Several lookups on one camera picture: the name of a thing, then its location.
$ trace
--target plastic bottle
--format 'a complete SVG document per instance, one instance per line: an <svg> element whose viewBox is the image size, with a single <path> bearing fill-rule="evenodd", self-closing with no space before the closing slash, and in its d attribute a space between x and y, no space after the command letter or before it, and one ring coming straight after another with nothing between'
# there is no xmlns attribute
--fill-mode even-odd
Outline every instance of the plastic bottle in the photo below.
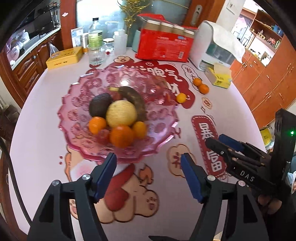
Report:
<svg viewBox="0 0 296 241"><path fill-rule="evenodd" d="M89 27L89 47L99 47L103 41L103 30L100 29L99 18L93 18Z"/></svg>
<svg viewBox="0 0 296 241"><path fill-rule="evenodd" d="M124 29L118 30L118 35L114 35L114 53L115 55L123 55L126 52L128 35Z"/></svg>

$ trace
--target clear plastic cup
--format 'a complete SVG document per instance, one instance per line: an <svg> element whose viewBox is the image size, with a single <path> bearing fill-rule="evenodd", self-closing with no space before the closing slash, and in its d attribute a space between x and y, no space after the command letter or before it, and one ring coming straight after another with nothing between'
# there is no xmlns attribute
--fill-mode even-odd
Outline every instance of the clear plastic cup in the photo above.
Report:
<svg viewBox="0 0 296 241"><path fill-rule="evenodd" d="M100 65L106 58L106 43L103 43L100 47L90 47L87 45L89 64Z"/></svg>

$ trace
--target white bottle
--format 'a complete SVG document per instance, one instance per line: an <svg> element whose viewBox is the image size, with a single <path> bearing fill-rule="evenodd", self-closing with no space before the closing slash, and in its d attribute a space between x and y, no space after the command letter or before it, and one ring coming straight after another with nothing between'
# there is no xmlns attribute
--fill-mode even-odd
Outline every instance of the white bottle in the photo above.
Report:
<svg viewBox="0 0 296 241"><path fill-rule="evenodd" d="M128 35L124 29L118 30L118 35L114 35L114 53L115 55L123 55L126 52Z"/></svg>

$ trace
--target barcode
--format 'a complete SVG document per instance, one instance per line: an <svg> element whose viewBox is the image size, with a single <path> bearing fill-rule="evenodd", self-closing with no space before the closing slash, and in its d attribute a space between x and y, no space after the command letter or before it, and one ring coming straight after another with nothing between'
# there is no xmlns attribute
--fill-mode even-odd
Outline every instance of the barcode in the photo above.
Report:
<svg viewBox="0 0 296 241"><path fill-rule="evenodd" d="M180 52L178 58L183 58L184 52Z"/></svg>

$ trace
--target blue gripper pad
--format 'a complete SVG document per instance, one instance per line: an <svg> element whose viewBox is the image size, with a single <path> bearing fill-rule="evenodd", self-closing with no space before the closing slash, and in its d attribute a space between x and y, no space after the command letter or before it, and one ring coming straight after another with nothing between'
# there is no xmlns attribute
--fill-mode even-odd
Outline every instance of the blue gripper pad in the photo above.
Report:
<svg viewBox="0 0 296 241"><path fill-rule="evenodd" d="M103 164L96 166L100 168L100 176L96 183L95 200L99 201L105 196L105 192L109 186L113 173L117 166L117 157L114 153L109 153Z"/></svg>
<svg viewBox="0 0 296 241"><path fill-rule="evenodd" d="M229 146L236 151L243 152L243 150L244 150L244 146L239 141L237 141L227 135L221 134L219 136L218 140L220 142L222 142L223 144L225 144L226 146Z"/></svg>
<svg viewBox="0 0 296 241"><path fill-rule="evenodd" d="M187 155L181 155L182 171L185 175L186 181L188 183L193 198L196 199L199 203L202 203L204 197L201 194L201 184L192 168L192 165L195 165L195 163L190 157L190 155L188 153L186 154Z"/></svg>

